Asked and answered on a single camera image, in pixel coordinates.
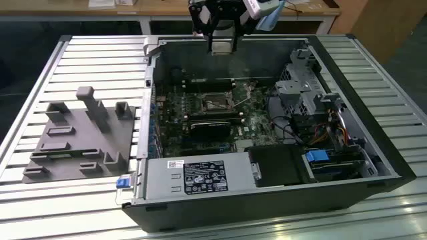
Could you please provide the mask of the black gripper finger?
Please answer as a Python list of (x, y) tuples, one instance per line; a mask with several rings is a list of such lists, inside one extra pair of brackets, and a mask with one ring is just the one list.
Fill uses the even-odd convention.
[(233, 37), (232, 37), (232, 52), (237, 50), (238, 39), (244, 35), (250, 35), (254, 30), (254, 19), (252, 19), (248, 10), (240, 16), (233, 18)]
[(192, 32), (202, 34), (206, 40), (206, 52), (212, 51), (214, 32), (214, 10), (212, 1), (189, 1), (188, 12), (192, 20)]

